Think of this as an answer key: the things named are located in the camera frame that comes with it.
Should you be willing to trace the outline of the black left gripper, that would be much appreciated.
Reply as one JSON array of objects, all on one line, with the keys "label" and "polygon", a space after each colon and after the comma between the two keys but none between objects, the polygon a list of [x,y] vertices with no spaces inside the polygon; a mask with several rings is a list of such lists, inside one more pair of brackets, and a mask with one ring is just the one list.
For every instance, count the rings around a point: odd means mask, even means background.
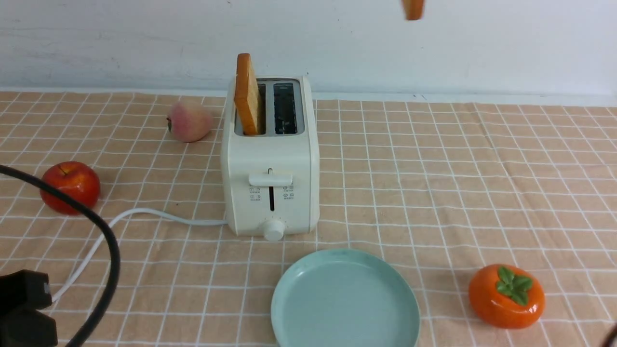
[{"label": "black left gripper", "polygon": [[0,345],[55,347],[56,322],[42,313],[52,305],[49,276],[23,269],[0,277]]}]

